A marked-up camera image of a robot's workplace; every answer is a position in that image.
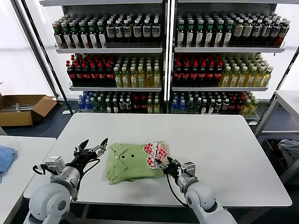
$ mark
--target white label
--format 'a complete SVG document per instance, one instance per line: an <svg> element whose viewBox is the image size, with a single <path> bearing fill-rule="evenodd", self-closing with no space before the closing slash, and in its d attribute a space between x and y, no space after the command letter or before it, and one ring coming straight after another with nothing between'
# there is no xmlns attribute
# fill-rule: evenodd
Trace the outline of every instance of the white label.
<svg viewBox="0 0 299 224"><path fill-rule="evenodd" d="M235 83L237 82L238 77L233 77L232 82L230 83L230 87L235 87Z"/></svg>
<svg viewBox="0 0 299 224"><path fill-rule="evenodd" d="M68 35L65 34L64 35L64 39L65 39L65 42L67 44L67 47L68 48L72 48L70 36L68 36Z"/></svg>
<svg viewBox="0 0 299 224"><path fill-rule="evenodd" d="M228 84L228 79L229 79L228 76L224 77L223 82L222 82L222 86L221 86L221 87L226 87L226 86L227 86L227 84Z"/></svg>
<svg viewBox="0 0 299 224"><path fill-rule="evenodd" d="M178 34L178 47L183 46L183 40L184 40L184 33L179 33Z"/></svg>
<svg viewBox="0 0 299 224"><path fill-rule="evenodd" d="M58 47L59 48L62 48L62 41L61 41L61 38L59 35L55 35L55 40L56 40L56 43L58 44Z"/></svg>
<svg viewBox="0 0 299 224"><path fill-rule="evenodd" d="M97 39L96 39L95 35L90 34L89 36L90 36L90 39L92 40L93 48L97 48L98 44L97 44Z"/></svg>
<svg viewBox="0 0 299 224"><path fill-rule="evenodd" d="M106 46L105 35L104 34L100 34L99 38L100 38L100 42L101 42L102 48L106 48L107 46Z"/></svg>
<svg viewBox="0 0 299 224"><path fill-rule="evenodd" d="M192 45L193 33L188 33L186 47L189 48Z"/></svg>
<svg viewBox="0 0 299 224"><path fill-rule="evenodd" d="M80 48L80 42L79 42L79 39L78 39L77 35L73 34L71 37L73 38L75 47Z"/></svg>
<svg viewBox="0 0 299 224"><path fill-rule="evenodd" d="M232 36L231 33L226 33L224 37L223 47L227 47L230 41L230 37Z"/></svg>
<svg viewBox="0 0 299 224"><path fill-rule="evenodd" d="M85 34L81 34L81 38L82 38L84 48L88 48L87 36Z"/></svg>
<svg viewBox="0 0 299 224"><path fill-rule="evenodd" d="M132 87L135 88L136 87L136 78L131 77L131 81L132 81Z"/></svg>
<svg viewBox="0 0 299 224"><path fill-rule="evenodd" d="M221 38L222 38L222 33L217 33L216 38L215 38L214 47L219 47Z"/></svg>
<svg viewBox="0 0 299 224"><path fill-rule="evenodd" d="M238 82L238 85L237 87L242 87L243 86L243 82L245 80L245 77L244 76L241 76L240 79L239 79L239 82Z"/></svg>
<svg viewBox="0 0 299 224"><path fill-rule="evenodd" d="M123 87L128 87L128 78L127 77L123 77L122 81L123 81Z"/></svg>
<svg viewBox="0 0 299 224"><path fill-rule="evenodd" d="M254 80L254 77L250 76L249 79L248 79L246 87L251 87L253 80Z"/></svg>
<svg viewBox="0 0 299 224"><path fill-rule="evenodd" d="M202 41L202 33L198 33L196 35L196 43L195 43L195 46L196 47L200 47L201 45L201 41Z"/></svg>
<svg viewBox="0 0 299 224"><path fill-rule="evenodd" d="M143 78L142 78L142 77L139 77L138 80L139 80L139 87L140 87L140 88L143 88L143 87L144 87L144 81L143 81Z"/></svg>
<svg viewBox="0 0 299 224"><path fill-rule="evenodd" d="M210 46L211 39L212 39L212 33L207 33L206 40L205 40L205 48Z"/></svg>

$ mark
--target bottle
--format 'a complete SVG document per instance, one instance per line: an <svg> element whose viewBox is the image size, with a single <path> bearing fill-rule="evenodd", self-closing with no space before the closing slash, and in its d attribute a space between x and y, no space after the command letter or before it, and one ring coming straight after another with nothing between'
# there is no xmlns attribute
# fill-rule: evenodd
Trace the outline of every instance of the bottle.
<svg viewBox="0 0 299 224"><path fill-rule="evenodd" d="M264 75L264 78L261 83L261 87L267 86L267 84L269 83L269 80L271 78L272 71L273 71L273 67L269 67L268 70L266 71L266 74Z"/></svg>
<svg viewBox="0 0 299 224"><path fill-rule="evenodd" d="M103 22L99 21L99 22L97 22L97 25L98 25L98 31L99 31L98 35L99 35L101 47L106 48L107 44L106 44L106 39L105 39L105 31L104 31Z"/></svg>
<svg viewBox="0 0 299 224"><path fill-rule="evenodd" d="M146 70L146 87L154 87L154 77L150 66Z"/></svg>
<svg viewBox="0 0 299 224"><path fill-rule="evenodd" d="M160 113L159 99L155 99L155 102L154 102L154 113L155 114Z"/></svg>
<svg viewBox="0 0 299 224"><path fill-rule="evenodd" d="M227 28L223 38L223 45L222 45L223 47L227 47L229 45L230 38L232 36L233 24L234 24L233 20L228 20Z"/></svg>
<svg viewBox="0 0 299 224"><path fill-rule="evenodd" d="M142 67L138 67L138 84L140 88L145 87L145 75Z"/></svg>
<svg viewBox="0 0 299 224"><path fill-rule="evenodd" d="M206 103L207 103L207 100L203 99L202 100L202 106L201 106L201 112L200 112L201 114L205 114L206 113L206 108L207 108Z"/></svg>
<svg viewBox="0 0 299 224"><path fill-rule="evenodd" d="M189 20L188 21L188 28L187 28L187 31L186 31L186 47L187 48L192 46L193 25L194 25L194 20Z"/></svg>
<svg viewBox="0 0 299 224"><path fill-rule="evenodd" d="M203 34L204 34L204 21L203 20L198 20L198 26L196 30L196 40L195 40L195 47L202 47L203 46Z"/></svg>
<svg viewBox="0 0 299 224"><path fill-rule="evenodd" d="M225 70L223 70L220 81L219 81L219 86L220 87L227 87L228 86L230 70L231 70L231 68L229 66L227 66L225 68Z"/></svg>
<svg viewBox="0 0 299 224"><path fill-rule="evenodd" d="M211 45L211 41L212 41L212 35L213 35L213 32L212 32L212 29L213 29L213 24L214 24L214 21L213 20L208 20L207 22L207 28L206 28L206 31L205 31L205 48L207 47L210 47Z"/></svg>
<svg viewBox="0 0 299 224"><path fill-rule="evenodd" d="M223 32L223 24L224 24L224 20L218 20L218 25L217 25L217 29L214 33L214 37L215 37L215 42L214 42L214 47L220 47L220 43L222 40L222 34Z"/></svg>
<svg viewBox="0 0 299 224"><path fill-rule="evenodd" d="M184 42L184 20L178 21L178 29L177 29L177 47L181 48Z"/></svg>
<svg viewBox="0 0 299 224"><path fill-rule="evenodd" d="M242 67L242 72L239 72L239 74L238 74L236 87L242 87L243 86L243 83L244 83L246 77L248 76L247 70L248 70L248 68L246 66Z"/></svg>
<svg viewBox="0 0 299 224"><path fill-rule="evenodd" d="M280 31L278 33L277 38L275 39L275 46L280 46L285 38L285 35L290 29L290 22L291 21L286 21L284 25L280 28Z"/></svg>

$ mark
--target table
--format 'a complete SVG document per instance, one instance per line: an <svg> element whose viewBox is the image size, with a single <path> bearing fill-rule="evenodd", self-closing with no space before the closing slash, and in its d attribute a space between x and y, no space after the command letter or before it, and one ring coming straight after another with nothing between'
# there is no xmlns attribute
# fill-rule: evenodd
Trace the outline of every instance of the table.
<svg viewBox="0 0 299 224"><path fill-rule="evenodd" d="M42 161L55 138L0 136L0 144L17 150L15 161L0 183L0 223L8 224L21 205L22 194L32 179L32 167Z"/></svg>

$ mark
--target yellow bottle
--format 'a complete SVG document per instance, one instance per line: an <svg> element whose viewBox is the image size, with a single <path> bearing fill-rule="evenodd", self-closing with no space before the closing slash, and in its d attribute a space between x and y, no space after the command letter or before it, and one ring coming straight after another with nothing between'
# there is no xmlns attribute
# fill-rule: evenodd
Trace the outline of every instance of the yellow bottle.
<svg viewBox="0 0 299 224"><path fill-rule="evenodd" d="M250 105L250 107L249 107L248 115L250 115L250 116L255 115L256 109L257 109L257 104L258 104L258 99L255 99L253 101L253 104Z"/></svg>
<svg viewBox="0 0 299 224"><path fill-rule="evenodd" d="M266 75L264 76L261 87L266 87L270 78L271 78L271 73L273 71L273 67L269 67L268 70L266 71Z"/></svg>
<svg viewBox="0 0 299 224"><path fill-rule="evenodd" d="M255 77L253 83L252 83L252 87L260 87L261 82L263 80L263 72L265 70L265 67L260 67L257 76Z"/></svg>
<svg viewBox="0 0 299 224"><path fill-rule="evenodd" d="M235 87L235 84L238 79L239 70L240 70L240 67L235 66L234 71L229 74L228 87Z"/></svg>
<svg viewBox="0 0 299 224"><path fill-rule="evenodd" d="M139 87L136 69L135 69L135 67L131 67L130 69L131 69L131 83L132 83L132 87L133 88Z"/></svg>
<svg viewBox="0 0 299 224"><path fill-rule="evenodd" d="M138 67L138 83L140 88L145 87L145 74L142 66Z"/></svg>
<svg viewBox="0 0 299 224"><path fill-rule="evenodd" d="M230 70L231 70L231 68L229 66L227 66L225 68L225 70L223 70L220 81L219 81L219 86L220 87L227 87Z"/></svg>
<svg viewBox="0 0 299 224"><path fill-rule="evenodd" d="M146 87L154 87L154 77L150 66L146 69Z"/></svg>
<svg viewBox="0 0 299 224"><path fill-rule="evenodd" d="M251 103L251 100L250 99L247 99L246 100L246 104L244 105L244 107L241 109L240 111L240 114L241 115L247 115L248 111L249 111L249 107L250 107L250 103Z"/></svg>
<svg viewBox="0 0 299 224"><path fill-rule="evenodd" d="M248 78L245 79L245 81L244 81L244 85L243 85L244 87L251 87L252 86L253 80L256 77L256 70L257 70L256 66L253 66L251 68L251 71L248 73Z"/></svg>
<svg viewBox="0 0 299 224"><path fill-rule="evenodd" d="M155 87L161 87L161 77L159 72L159 67L154 67L154 81L155 81Z"/></svg>
<svg viewBox="0 0 299 224"><path fill-rule="evenodd" d="M239 74L238 74L236 87L242 87L243 86L243 83L244 83L246 77L248 76L247 70L248 70L248 68L246 66L242 67L242 72L239 72Z"/></svg>

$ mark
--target red label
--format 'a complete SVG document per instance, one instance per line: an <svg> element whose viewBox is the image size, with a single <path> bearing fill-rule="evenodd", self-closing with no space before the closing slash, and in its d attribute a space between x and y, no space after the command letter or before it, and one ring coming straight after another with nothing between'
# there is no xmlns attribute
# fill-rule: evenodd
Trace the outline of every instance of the red label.
<svg viewBox="0 0 299 224"><path fill-rule="evenodd" d="M214 73L214 77L215 78L220 78L221 77L221 73L220 74Z"/></svg>
<svg viewBox="0 0 299 224"><path fill-rule="evenodd" d="M191 78L196 78L196 77L197 77L197 73L191 73L191 74L190 74L190 77L191 77Z"/></svg>
<svg viewBox="0 0 299 224"><path fill-rule="evenodd" d="M201 74L201 73L198 73L198 78L204 78L206 76L205 73Z"/></svg>

